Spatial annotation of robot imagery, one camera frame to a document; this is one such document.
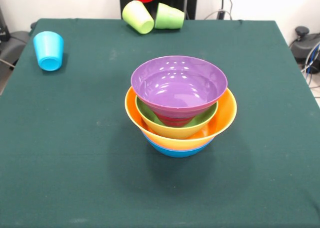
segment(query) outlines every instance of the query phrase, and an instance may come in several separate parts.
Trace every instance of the green tablecloth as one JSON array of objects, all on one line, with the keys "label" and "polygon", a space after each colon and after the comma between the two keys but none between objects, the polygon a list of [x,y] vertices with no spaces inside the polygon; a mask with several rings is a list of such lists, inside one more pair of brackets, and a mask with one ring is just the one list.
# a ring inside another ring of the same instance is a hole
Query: green tablecloth
[{"label": "green tablecloth", "polygon": [[[32,40],[0,98],[0,227],[319,227],[320,110],[273,21],[41,19],[65,39],[43,72]],[[182,54],[227,75],[238,113],[199,154],[155,151],[125,112],[141,63]]]}]

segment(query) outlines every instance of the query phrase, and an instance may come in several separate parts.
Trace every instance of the stacked bowls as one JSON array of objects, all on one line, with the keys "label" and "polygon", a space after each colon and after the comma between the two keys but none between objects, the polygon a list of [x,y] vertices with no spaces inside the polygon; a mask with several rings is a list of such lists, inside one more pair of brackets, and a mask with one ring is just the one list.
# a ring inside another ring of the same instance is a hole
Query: stacked bowls
[{"label": "stacked bowls", "polygon": [[224,73],[188,56],[165,56],[140,65],[125,97],[130,119],[150,144],[171,157],[205,148],[236,116]]}]

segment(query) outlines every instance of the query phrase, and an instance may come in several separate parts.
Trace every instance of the light green cup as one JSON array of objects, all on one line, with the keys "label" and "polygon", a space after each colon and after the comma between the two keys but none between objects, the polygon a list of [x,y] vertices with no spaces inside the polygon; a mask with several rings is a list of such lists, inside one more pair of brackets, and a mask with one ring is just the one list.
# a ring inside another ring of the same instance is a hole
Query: light green cup
[{"label": "light green cup", "polygon": [[131,27],[141,34],[150,32],[154,27],[154,19],[144,6],[138,0],[129,2],[122,11],[122,17]]},{"label": "light green cup", "polygon": [[182,28],[185,13],[170,7],[166,4],[159,3],[155,18],[155,28],[157,29],[179,29]]}]

